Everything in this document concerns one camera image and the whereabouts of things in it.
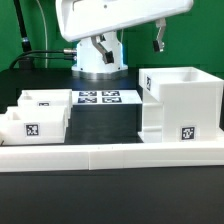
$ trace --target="white container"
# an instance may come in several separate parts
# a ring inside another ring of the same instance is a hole
[[[67,116],[71,117],[72,90],[23,90],[18,106],[66,106]]]
[[[0,120],[4,145],[63,143],[65,107],[8,107]]]
[[[216,140],[223,80],[193,67],[140,69],[144,142]]]

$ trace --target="white platform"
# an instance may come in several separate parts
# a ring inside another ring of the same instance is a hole
[[[136,90],[72,91],[73,105],[141,104]]]
[[[224,165],[223,143],[2,147],[0,172]]]

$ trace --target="black table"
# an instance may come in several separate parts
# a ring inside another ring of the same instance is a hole
[[[125,78],[93,82],[75,79],[69,70],[6,70],[0,73],[0,111],[16,105],[22,89],[137,89],[141,95],[137,76],[130,70]],[[140,105],[80,106],[72,114],[65,144],[140,142]],[[3,224],[221,224],[224,168],[1,173],[0,217]]]

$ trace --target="white open box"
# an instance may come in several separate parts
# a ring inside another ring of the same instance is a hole
[[[0,120],[4,145],[63,143],[65,107],[8,107]]]
[[[67,116],[71,116],[72,90],[23,90],[18,106],[66,106]]]

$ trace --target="green background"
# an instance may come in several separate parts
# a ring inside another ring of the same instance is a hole
[[[27,33],[33,49],[44,49],[43,21],[36,0],[20,0]],[[45,12],[49,49],[72,47],[60,35],[55,0],[40,0]],[[154,53],[152,41],[157,35],[155,23],[124,30],[124,60],[129,67],[194,66],[224,78],[224,1],[195,0],[186,14],[167,18],[163,53]],[[20,32],[12,0],[1,1],[0,71],[22,53]],[[37,61],[44,67],[44,61]],[[71,67],[70,61],[50,61],[51,68]]]

